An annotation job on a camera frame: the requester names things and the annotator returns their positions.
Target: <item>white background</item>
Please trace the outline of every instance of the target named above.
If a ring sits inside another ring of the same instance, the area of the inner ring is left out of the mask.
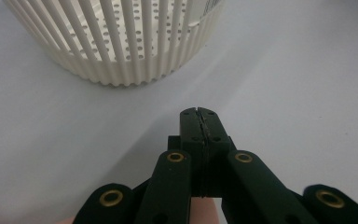
[[[137,186],[193,106],[287,188],[358,202],[358,0],[228,0],[198,55],[129,88],[71,75],[0,2],[0,223],[54,223],[101,185]]]

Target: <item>brass grommet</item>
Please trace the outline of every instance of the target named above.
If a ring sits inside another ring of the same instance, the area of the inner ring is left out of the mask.
[[[330,207],[342,208],[345,206],[344,200],[342,200],[336,194],[324,189],[316,191],[316,198],[318,198],[319,201]]]
[[[251,162],[253,160],[253,158],[246,153],[237,153],[237,155],[235,155],[235,159],[240,162]]]
[[[110,194],[116,194],[117,197],[112,201],[106,200],[106,196]],[[100,204],[105,207],[111,207],[111,206],[118,205],[121,202],[121,200],[123,200],[123,193],[120,190],[111,189],[103,193],[103,195],[101,195]]]
[[[171,162],[179,162],[182,161],[185,158],[185,156],[178,152],[173,152],[168,154],[167,159]]]

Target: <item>white slotted container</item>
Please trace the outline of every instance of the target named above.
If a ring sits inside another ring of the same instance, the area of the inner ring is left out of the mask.
[[[4,0],[45,52],[114,86],[168,75],[205,44],[226,0]]]

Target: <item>gray table surface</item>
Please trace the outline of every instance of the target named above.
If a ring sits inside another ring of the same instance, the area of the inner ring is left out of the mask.
[[[129,88],[59,67],[0,1],[0,223],[54,223],[103,184],[135,187],[193,106],[287,188],[358,202],[358,1],[228,0],[198,55]]]

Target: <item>small hole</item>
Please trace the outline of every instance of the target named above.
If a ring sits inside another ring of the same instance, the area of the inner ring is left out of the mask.
[[[165,224],[168,222],[168,217],[167,215],[160,213],[158,215],[155,215],[153,217],[153,223],[154,224]]]
[[[298,217],[295,217],[293,215],[288,215],[286,216],[286,218],[284,219],[286,221],[286,223],[288,224],[301,224],[301,220],[298,219]]]

